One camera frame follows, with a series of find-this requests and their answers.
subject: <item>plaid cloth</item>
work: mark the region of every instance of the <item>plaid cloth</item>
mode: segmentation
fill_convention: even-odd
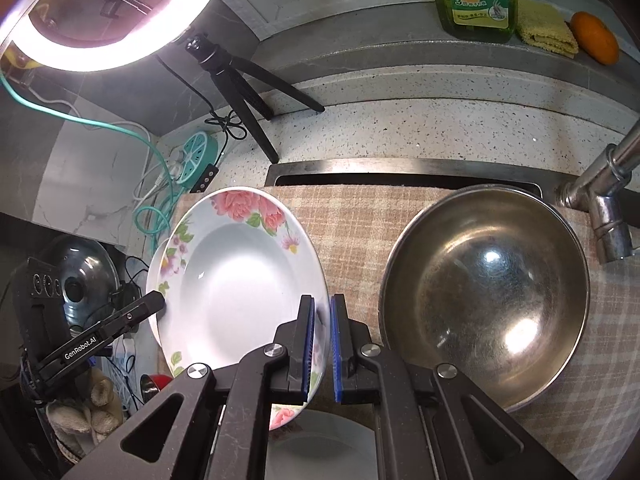
[[[266,191],[305,227],[329,294],[345,295],[352,319],[381,342],[378,295],[386,260],[407,223],[450,190],[391,186],[295,186]],[[183,197],[174,218],[201,195]],[[571,361],[532,403],[513,413],[580,480],[605,479],[640,428],[640,258],[601,266],[585,213],[560,208],[584,248],[589,319]],[[333,403],[326,373],[312,407],[370,425],[370,408]]]

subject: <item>black tripod leg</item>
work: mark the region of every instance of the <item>black tripod leg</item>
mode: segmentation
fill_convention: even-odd
[[[226,72],[229,74],[231,82],[236,86],[236,89],[240,92],[240,95],[244,100],[247,101],[262,117],[271,121],[273,119],[273,110],[271,110],[269,105],[262,100],[258,95],[258,92],[251,88],[251,85],[244,80],[244,77],[242,77],[233,68],[227,68]]]
[[[262,148],[271,164],[277,164],[278,160],[280,160],[278,158],[278,153],[260,127],[260,124],[258,124],[254,115],[251,113],[251,110],[249,110],[244,99],[238,93],[238,90],[236,90],[229,74],[226,71],[216,75],[212,74],[211,79],[218,88],[218,91],[222,94],[222,97],[226,99],[226,102],[229,103],[236,114],[238,114],[238,118],[255,139],[255,142],[258,143],[258,146]]]
[[[286,81],[283,81],[278,76],[273,75],[268,70],[263,69],[261,66],[256,65],[252,61],[233,56],[231,59],[231,66],[240,72],[254,76],[256,79],[267,83],[267,85],[273,86],[316,112],[324,112],[324,107],[318,101],[312,99],[306,94],[303,94],[297,88],[293,87]]]

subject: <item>white glowing ring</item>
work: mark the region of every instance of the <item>white glowing ring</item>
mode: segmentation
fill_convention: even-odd
[[[155,16],[122,40],[103,46],[76,48],[60,45],[41,35],[24,16],[11,39],[31,59],[73,72],[106,70],[137,61],[174,40],[202,12],[209,0],[170,0]]]

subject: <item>metal bolt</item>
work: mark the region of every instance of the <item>metal bolt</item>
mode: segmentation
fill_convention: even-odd
[[[267,357],[277,357],[279,355],[282,355],[283,352],[284,347],[282,345],[279,345],[278,343],[269,343],[264,347],[264,354]]]
[[[449,363],[438,365],[438,375],[443,379],[453,379],[458,374],[458,369]]]
[[[374,343],[367,343],[362,345],[360,352],[364,357],[375,357],[380,354],[380,347]]]
[[[201,379],[207,375],[207,366],[202,363],[196,363],[187,368],[187,375],[191,379]]]

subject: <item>teal round power strip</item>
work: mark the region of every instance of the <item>teal round power strip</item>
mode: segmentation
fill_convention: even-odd
[[[195,186],[207,164],[213,164],[216,161],[218,142],[205,132],[196,132],[184,143],[182,151],[184,152],[182,174],[176,182],[190,190]]]

